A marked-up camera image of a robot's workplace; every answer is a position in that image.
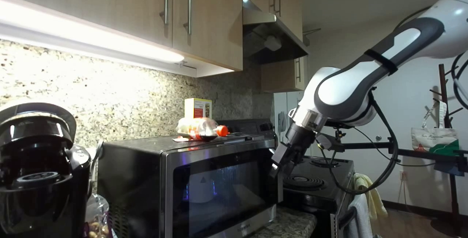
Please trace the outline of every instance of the stainless steel range hood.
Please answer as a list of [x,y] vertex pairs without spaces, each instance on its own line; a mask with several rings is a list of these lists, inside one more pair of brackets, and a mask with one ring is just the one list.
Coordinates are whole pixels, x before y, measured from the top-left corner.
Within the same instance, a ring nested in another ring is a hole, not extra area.
[[279,18],[242,0],[244,58],[259,63],[292,60],[309,54],[306,45]]

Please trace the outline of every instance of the plastic bottle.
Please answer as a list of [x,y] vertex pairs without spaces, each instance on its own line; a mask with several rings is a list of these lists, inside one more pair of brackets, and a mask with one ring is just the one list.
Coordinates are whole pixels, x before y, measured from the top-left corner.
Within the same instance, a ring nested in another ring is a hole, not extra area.
[[181,118],[177,125],[177,133],[194,140],[212,141],[218,136],[227,136],[226,126],[218,126],[215,120],[200,118]]

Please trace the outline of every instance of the black coffee maker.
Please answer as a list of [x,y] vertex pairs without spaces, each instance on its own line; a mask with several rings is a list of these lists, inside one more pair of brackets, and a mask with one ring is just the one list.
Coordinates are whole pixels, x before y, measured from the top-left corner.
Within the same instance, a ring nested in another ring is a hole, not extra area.
[[0,110],[0,237],[83,237],[90,156],[75,131],[51,103]]

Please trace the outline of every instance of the yellow towel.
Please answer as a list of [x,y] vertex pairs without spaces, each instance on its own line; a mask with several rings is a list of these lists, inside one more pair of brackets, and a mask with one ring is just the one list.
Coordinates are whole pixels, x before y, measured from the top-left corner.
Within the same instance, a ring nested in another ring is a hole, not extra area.
[[[371,186],[371,179],[361,173],[354,174],[354,189],[363,190]],[[377,216],[387,217],[388,213],[386,212],[385,207],[383,206],[382,200],[380,198],[379,192],[377,189],[373,189],[366,193],[367,206],[369,207],[369,218],[371,220],[376,220]]]

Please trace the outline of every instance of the stainless steel microwave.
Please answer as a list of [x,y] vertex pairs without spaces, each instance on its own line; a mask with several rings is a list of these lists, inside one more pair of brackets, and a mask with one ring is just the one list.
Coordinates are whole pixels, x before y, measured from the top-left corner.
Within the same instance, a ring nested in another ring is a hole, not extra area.
[[109,202],[117,237],[235,238],[274,219],[283,186],[281,176],[268,176],[273,139],[172,138],[102,145],[97,193]]

